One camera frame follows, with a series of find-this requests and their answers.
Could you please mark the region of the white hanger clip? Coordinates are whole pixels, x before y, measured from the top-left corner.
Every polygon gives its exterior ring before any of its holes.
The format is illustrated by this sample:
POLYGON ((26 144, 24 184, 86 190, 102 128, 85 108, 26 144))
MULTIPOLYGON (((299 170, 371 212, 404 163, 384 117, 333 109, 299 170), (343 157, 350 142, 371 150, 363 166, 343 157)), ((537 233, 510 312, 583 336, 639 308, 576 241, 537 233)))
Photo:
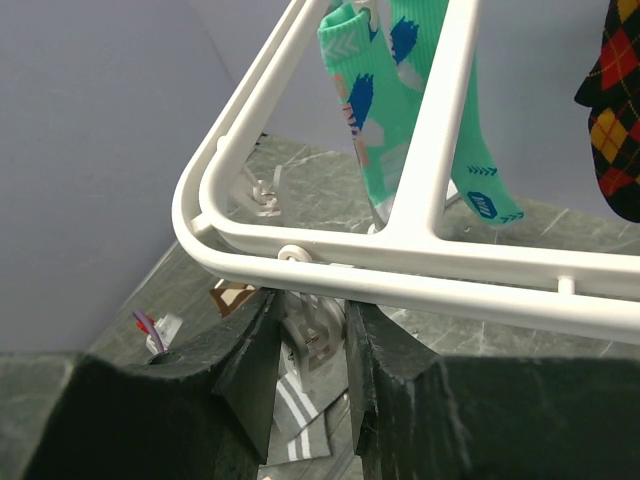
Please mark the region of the white hanger clip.
POLYGON ((330 297, 285 293, 282 353, 286 370, 306 378, 328 363, 345 335, 344 304, 330 297))

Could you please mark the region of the teal patterned sock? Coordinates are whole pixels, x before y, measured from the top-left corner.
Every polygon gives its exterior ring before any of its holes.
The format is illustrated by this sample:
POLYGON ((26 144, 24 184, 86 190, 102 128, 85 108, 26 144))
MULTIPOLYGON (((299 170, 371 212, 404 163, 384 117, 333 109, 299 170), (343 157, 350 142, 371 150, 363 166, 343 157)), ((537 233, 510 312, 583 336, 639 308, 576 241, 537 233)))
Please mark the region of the teal patterned sock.
POLYGON ((375 10, 345 2, 317 31, 370 204, 387 223, 414 128, 413 111, 375 10))
MULTIPOLYGON (((447 7, 446 0, 390 3, 392 57, 413 115, 421 107, 447 7)), ((498 228, 524 218, 482 134, 476 63, 470 69, 451 179, 467 206, 486 224, 498 228)))

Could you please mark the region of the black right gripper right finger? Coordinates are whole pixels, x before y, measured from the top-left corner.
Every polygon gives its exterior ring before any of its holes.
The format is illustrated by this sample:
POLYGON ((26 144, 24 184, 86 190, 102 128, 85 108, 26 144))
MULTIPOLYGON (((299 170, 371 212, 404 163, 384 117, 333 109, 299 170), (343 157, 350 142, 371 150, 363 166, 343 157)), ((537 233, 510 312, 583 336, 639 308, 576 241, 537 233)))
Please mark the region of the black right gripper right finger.
POLYGON ((635 479, 639 364, 442 356, 346 305, 355 453, 368 479, 635 479))

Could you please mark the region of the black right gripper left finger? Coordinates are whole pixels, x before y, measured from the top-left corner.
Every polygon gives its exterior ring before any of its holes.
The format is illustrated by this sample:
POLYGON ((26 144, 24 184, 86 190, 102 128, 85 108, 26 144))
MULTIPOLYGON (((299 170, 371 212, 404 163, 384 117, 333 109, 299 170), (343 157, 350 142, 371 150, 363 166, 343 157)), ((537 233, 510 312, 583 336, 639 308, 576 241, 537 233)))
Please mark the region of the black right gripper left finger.
POLYGON ((79 357, 28 479, 253 479, 268 456, 284 295, 141 365, 79 357))

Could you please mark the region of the red yellow argyle sock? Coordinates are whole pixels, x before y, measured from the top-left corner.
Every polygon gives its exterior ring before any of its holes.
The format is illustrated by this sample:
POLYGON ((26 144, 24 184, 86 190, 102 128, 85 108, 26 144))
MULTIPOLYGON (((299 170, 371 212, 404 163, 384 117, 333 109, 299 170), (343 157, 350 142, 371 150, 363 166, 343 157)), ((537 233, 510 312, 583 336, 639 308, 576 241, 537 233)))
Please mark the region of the red yellow argyle sock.
POLYGON ((574 100, 588 130, 599 190, 619 217, 639 221, 639 2, 611 1, 601 49, 574 100))

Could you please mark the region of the silver white drying rack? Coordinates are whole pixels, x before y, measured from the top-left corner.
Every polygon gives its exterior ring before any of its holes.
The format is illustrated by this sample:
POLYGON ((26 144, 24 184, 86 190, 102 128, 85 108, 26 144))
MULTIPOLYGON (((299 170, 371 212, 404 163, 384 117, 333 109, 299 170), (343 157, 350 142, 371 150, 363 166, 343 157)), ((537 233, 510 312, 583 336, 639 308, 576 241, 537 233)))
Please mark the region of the silver white drying rack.
MULTIPOLYGON (((444 202, 444 208, 448 208, 451 204, 455 203, 460 198, 460 194, 458 189, 454 185, 453 181, 450 180, 448 183, 447 191, 446 191, 446 199, 444 202)), ((381 231, 386 226, 386 220, 380 215, 382 212, 381 208, 376 208, 372 203, 369 203, 372 211, 372 223, 368 227, 367 233, 374 234, 381 231)))

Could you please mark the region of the brown argyle sock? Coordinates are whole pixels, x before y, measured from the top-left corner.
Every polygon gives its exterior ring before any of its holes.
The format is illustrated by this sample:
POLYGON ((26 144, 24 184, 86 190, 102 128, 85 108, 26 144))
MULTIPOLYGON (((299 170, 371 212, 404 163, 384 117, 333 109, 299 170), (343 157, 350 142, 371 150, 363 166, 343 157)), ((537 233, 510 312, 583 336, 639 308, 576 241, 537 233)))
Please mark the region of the brown argyle sock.
POLYGON ((220 316, 225 318, 241 308, 256 291, 253 285, 220 279, 209 294, 220 316))

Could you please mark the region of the grey striped sock in bin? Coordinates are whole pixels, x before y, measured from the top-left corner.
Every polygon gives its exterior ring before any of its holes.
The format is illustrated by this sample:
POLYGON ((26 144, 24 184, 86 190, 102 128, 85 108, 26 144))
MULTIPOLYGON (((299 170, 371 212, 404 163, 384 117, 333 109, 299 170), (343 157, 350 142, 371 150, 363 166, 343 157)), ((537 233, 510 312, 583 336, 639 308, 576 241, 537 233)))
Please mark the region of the grey striped sock in bin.
POLYGON ((345 353, 341 351, 312 375, 302 392, 280 360, 267 465, 281 465, 330 455, 326 414, 348 389, 345 353))

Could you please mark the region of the white clip sock hanger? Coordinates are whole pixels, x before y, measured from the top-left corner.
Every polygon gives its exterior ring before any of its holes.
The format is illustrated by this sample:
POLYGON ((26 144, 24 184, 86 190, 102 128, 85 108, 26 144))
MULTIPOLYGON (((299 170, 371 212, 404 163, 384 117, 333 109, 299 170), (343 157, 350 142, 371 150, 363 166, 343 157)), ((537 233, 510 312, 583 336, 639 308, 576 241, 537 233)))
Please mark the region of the white clip sock hanger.
POLYGON ((324 1, 293 1, 185 167, 171 218, 219 277, 622 343, 639 340, 635 256, 442 240, 442 217, 480 5, 453 1, 387 226, 365 235, 248 225, 227 197, 312 34, 324 1))

